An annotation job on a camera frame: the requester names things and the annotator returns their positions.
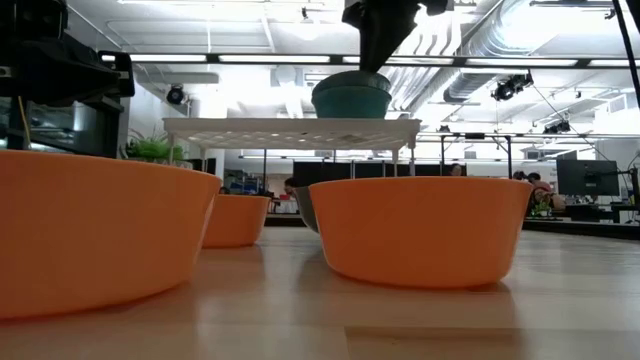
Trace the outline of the long ceiling light bar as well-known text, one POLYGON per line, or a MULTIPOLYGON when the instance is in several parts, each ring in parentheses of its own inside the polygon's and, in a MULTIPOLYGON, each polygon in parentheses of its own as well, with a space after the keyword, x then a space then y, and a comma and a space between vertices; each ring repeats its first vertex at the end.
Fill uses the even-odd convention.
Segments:
MULTIPOLYGON (((358 66, 360 57, 351 55, 285 54, 131 54, 137 64, 225 64, 225 65, 331 65, 358 66)), ((627 58, 544 58, 544 57, 463 57, 463 56, 391 56, 388 67, 452 67, 499 69, 628 69, 640 68, 640 59, 627 58)))

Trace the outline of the green plastic mini bowl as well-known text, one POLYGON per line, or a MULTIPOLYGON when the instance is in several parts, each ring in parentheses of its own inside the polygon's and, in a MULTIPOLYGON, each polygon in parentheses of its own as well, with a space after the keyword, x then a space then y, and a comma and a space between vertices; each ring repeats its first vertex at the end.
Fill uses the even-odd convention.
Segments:
POLYGON ((344 86, 371 87, 388 92, 391 82, 379 73, 351 70, 336 73, 321 80, 312 90, 312 95, 324 90, 344 86))
POLYGON ((368 87, 337 87, 312 95, 318 118, 371 118, 386 116, 391 96, 368 87))
POLYGON ((304 224, 315 233, 319 233, 316 215, 308 187, 296 187, 294 195, 304 224))

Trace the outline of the black metal frame stand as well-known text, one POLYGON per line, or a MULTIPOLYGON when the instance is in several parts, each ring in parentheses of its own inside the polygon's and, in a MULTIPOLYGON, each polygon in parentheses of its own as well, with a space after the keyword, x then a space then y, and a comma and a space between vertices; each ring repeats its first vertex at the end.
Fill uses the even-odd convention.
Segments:
POLYGON ((486 140, 491 139, 500 149, 507 154, 507 175, 509 179, 513 178, 513 158, 512 158, 512 143, 516 134, 508 133, 480 133, 480 132, 438 132, 437 137, 440 143, 440 158, 439 158, 439 174, 445 173, 445 140, 448 137, 452 137, 455 140, 463 138, 464 140, 486 140))

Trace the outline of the black ceiling spotlight cluster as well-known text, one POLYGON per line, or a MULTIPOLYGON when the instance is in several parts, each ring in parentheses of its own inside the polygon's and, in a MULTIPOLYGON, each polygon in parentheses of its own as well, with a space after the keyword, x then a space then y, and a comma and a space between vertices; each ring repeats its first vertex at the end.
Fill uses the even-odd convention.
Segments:
POLYGON ((533 84, 530 72, 511 75, 497 83, 496 88, 491 92, 491 97, 496 101, 508 101, 533 84))

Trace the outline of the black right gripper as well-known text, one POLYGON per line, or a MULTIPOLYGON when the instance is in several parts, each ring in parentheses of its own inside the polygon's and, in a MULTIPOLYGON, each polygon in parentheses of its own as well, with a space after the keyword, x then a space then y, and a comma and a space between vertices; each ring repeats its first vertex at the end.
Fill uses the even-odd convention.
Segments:
POLYGON ((416 13, 450 9, 449 0, 345 0, 342 22, 359 28, 359 69, 376 73, 416 27, 416 13))

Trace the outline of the black computer monitor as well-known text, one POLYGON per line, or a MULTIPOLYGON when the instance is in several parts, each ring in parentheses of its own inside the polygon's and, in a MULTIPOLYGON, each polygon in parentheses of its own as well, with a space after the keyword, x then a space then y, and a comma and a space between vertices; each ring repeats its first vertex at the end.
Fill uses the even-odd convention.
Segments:
POLYGON ((561 195, 620 195, 615 161, 557 159, 556 168, 561 195))

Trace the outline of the silver ventilation duct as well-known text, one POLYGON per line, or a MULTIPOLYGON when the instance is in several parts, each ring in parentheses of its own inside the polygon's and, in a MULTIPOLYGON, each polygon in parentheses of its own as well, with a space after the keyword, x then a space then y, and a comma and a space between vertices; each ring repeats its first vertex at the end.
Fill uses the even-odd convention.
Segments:
MULTIPOLYGON (((547 11, 532 7, 533 0, 504 0, 462 48, 464 56, 527 56, 558 34, 544 23, 547 11)), ((466 73, 462 69, 443 92, 447 103, 463 103, 496 74, 466 73)))

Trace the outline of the black partition wall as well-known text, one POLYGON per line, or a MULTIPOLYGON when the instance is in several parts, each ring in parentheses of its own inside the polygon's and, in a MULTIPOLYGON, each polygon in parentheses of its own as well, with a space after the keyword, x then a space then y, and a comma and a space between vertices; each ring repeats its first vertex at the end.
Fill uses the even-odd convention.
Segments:
POLYGON ((355 178, 376 178, 376 177, 399 177, 410 176, 409 164, 398 164, 394 167, 392 163, 383 162, 302 162, 296 161, 293 164, 293 176, 298 180, 308 182, 329 181, 355 178))

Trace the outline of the green potted plant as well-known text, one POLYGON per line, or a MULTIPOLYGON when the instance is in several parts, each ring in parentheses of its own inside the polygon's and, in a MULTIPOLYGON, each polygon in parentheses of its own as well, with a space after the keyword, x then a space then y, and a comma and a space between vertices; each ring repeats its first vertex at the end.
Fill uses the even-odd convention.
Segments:
POLYGON ((128 141, 119 148, 119 153, 123 158, 143 161, 164 161, 170 155, 177 161, 184 159, 184 149, 180 145, 171 146, 166 133, 146 136, 135 129, 129 130, 128 141))

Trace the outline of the orange plastic mini bowl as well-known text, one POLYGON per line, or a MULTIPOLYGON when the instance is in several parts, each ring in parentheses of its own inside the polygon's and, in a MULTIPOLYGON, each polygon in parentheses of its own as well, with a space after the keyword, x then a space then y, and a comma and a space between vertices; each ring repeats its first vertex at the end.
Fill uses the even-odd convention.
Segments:
POLYGON ((325 259, 370 283, 467 288, 510 271, 532 187, 509 179, 365 178, 310 188, 325 259))
POLYGON ((217 195, 202 247, 253 246, 263 230, 269 203, 263 196, 217 195))
POLYGON ((0 320, 119 305, 189 281, 220 187, 166 165, 0 151, 0 320))

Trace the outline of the black wall screen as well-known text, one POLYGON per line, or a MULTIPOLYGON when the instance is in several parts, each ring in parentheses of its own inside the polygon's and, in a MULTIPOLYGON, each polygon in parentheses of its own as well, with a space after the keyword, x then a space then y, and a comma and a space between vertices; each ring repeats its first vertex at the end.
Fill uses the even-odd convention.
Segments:
POLYGON ((206 160, 202 159, 189 159, 188 163, 191 165, 191 168, 194 171, 206 172, 211 175, 216 174, 216 159, 215 158, 207 158, 206 160))

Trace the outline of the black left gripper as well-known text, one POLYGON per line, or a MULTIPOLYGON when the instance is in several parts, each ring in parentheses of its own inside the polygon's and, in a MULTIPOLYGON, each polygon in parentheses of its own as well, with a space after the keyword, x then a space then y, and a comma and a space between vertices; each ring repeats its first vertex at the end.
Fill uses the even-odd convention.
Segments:
POLYGON ((62 37, 67 25, 66 0, 0 0, 0 97, 67 107, 135 95, 130 55, 62 37))

